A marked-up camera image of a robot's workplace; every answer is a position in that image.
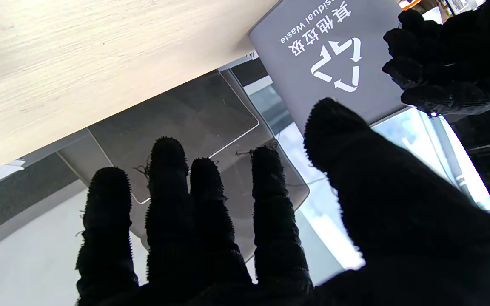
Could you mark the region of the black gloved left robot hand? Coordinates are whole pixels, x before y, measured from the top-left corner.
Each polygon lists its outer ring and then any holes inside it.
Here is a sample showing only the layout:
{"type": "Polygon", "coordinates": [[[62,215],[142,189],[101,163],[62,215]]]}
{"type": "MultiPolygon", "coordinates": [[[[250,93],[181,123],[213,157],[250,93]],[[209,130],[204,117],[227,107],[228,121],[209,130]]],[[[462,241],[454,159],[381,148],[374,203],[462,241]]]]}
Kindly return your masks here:
{"type": "Polygon", "coordinates": [[[383,36],[391,55],[382,71],[402,89],[401,102],[437,116],[490,110],[490,0],[443,24],[414,10],[383,36]]]}

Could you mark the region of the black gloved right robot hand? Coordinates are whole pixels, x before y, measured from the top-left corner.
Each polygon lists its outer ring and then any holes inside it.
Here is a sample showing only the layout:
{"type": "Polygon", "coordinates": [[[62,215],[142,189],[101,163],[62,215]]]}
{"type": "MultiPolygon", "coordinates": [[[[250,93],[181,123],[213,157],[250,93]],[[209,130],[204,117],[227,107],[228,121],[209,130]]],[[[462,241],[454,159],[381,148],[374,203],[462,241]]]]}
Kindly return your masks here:
{"type": "Polygon", "coordinates": [[[355,112],[320,100],[305,151],[338,193],[342,222],[365,265],[313,285],[276,149],[251,151],[257,283],[239,246],[224,186],[209,158],[187,165],[161,137],[146,172],[147,283],[130,240],[131,190],[99,169],[83,214],[79,306],[490,306],[490,213],[355,112]]]}

